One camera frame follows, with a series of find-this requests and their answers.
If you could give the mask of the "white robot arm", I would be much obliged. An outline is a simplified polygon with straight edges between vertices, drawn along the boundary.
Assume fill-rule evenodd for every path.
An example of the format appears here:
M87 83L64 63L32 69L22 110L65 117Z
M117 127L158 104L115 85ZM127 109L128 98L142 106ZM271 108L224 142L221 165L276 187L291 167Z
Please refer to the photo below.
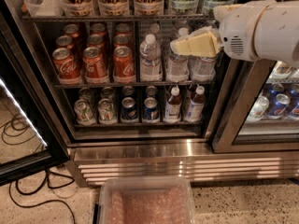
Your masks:
M224 51L243 61L267 59L299 67L299 1L251 1L217 6L217 28L200 28L170 43L177 55L208 57Z

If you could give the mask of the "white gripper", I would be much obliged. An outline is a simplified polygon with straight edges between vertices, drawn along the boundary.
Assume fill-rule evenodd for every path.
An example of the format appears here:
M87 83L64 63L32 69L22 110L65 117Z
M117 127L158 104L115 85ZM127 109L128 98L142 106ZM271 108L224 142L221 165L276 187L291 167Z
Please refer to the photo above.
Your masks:
M259 0L214 7L213 14L220 23L219 30L211 26L200 28L171 41L170 48L177 55L213 58L220 53L222 42L229 57L257 61L255 30L265 10L275 3L275 0Z

